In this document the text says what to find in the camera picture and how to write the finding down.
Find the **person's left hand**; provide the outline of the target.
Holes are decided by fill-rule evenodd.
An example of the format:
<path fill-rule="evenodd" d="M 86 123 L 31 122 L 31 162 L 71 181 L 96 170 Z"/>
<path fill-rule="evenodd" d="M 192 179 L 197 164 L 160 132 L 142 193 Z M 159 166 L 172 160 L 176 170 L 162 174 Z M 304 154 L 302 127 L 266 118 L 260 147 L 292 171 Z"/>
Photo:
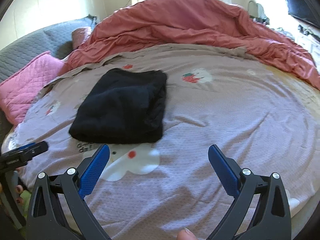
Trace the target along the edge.
<path fill-rule="evenodd" d="M 17 185 L 15 186 L 15 191 L 18 194 L 18 197 L 16 198 L 16 203 L 18 205 L 23 205 L 24 204 L 24 200 L 21 197 L 21 194 L 23 193 L 23 186 L 20 184 L 20 181 L 18 181 Z"/>

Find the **person's right hand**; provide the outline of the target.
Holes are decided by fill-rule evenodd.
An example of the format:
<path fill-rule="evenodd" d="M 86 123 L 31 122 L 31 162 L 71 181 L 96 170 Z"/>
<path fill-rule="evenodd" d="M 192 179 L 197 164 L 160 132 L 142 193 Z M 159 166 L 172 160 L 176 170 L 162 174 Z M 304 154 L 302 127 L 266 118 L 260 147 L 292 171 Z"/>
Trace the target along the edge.
<path fill-rule="evenodd" d="M 182 229 L 176 237 L 177 240 L 198 240 L 197 237 L 188 229 Z"/>

